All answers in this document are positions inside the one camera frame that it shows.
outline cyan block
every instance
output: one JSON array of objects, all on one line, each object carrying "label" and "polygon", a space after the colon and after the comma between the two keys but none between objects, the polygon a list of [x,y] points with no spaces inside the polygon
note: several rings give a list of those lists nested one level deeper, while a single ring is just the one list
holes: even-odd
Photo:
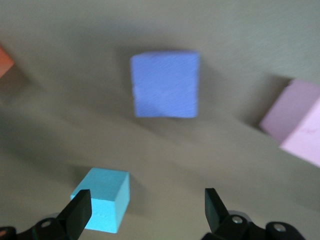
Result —
[{"label": "cyan block", "polygon": [[130,174],[127,171],[92,168],[71,195],[90,189],[92,216],[86,229],[117,233],[130,201]]},{"label": "cyan block", "polygon": [[145,52],[131,58],[137,117],[194,118],[198,114],[200,55],[195,51]]}]

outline gray-green surface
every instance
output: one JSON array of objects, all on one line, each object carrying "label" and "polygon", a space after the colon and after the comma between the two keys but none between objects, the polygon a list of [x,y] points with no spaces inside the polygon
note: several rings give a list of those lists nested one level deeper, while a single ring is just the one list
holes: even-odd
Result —
[{"label": "gray-green surface", "polygon": [[[131,173],[131,203],[118,234],[80,239],[200,239],[215,187],[259,226],[318,240],[320,169],[253,126],[288,79],[320,85],[319,13],[318,0],[0,1],[0,43],[26,76],[0,86],[0,225],[59,212],[102,167]],[[135,118],[130,57],[176,49],[201,53],[199,116]]]}]

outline pink block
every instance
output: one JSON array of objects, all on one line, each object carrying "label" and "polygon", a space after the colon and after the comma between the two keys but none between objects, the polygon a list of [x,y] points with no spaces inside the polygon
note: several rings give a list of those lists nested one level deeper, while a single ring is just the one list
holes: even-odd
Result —
[{"label": "pink block", "polygon": [[281,149],[320,167],[320,86],[292,80],[260,127]]}]

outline cube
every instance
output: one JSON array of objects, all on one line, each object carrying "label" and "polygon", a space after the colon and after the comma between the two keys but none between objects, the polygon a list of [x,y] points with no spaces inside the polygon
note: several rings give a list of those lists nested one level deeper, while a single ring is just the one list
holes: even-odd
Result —
[{"label": "cube", "polygon": [[196,117],[199,64],[195,51],[153,51],[133,56],[136,117]]},{"label": "cube", "polygon": [[92,215],[86,229],[117,233],[130,201],[130,174],[127,171],[92,168],[71,195],[91,192]]},{"label": "cube", "polygon": [[0,47],[0,78],[14,65],[14,61]]},{"label": "cube", "polygon": [[320,167],[320,86],[292,80],[260,127],[281,149]]}]

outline foam block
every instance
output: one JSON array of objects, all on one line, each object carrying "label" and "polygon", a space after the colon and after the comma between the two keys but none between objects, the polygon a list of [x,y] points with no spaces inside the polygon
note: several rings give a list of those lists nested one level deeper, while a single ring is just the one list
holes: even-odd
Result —
[{"label": "foam block", "polygon": [[320,167],[320,86],[292,80],[260,127],[281,149]]},{"label": "foam block", "polygon": [[195,51],[145,52],[131,58],[137,117],[194,118],[200,56]]},{"label": "foam block", "polygon": [[0,47],[0,78],[14,65],[14,61]]},{"label": "foam block", "polygon": [[117,233],[130,201],[130,174],[126,171],[92,168],[71,195],[90,189],[92,216],[86,229]]}]

